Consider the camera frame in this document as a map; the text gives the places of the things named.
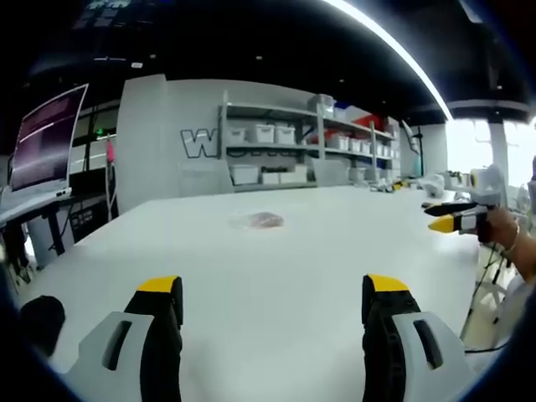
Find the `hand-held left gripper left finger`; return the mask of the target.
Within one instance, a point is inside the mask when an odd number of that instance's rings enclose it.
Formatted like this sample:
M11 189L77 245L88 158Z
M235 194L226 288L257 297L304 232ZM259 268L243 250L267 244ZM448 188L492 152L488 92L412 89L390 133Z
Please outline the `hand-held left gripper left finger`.
M145 281L80 341L67 385L83 401L180 401L182 325L182 279Z

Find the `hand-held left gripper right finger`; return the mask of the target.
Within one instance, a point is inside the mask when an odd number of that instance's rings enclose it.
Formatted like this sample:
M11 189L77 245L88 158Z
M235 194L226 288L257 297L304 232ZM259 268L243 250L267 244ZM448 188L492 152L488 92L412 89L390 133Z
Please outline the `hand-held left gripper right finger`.
M364 401L458 401L474 379L461 339L403 282L362 282Z

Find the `person's right hand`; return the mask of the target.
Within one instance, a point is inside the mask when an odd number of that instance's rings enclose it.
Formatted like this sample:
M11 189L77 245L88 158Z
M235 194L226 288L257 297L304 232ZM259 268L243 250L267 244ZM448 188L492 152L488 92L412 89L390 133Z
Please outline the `person's right hand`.
M520 228L507 209L490 209L477 235L482 243L499 244L505 251L510 252L518 243Z

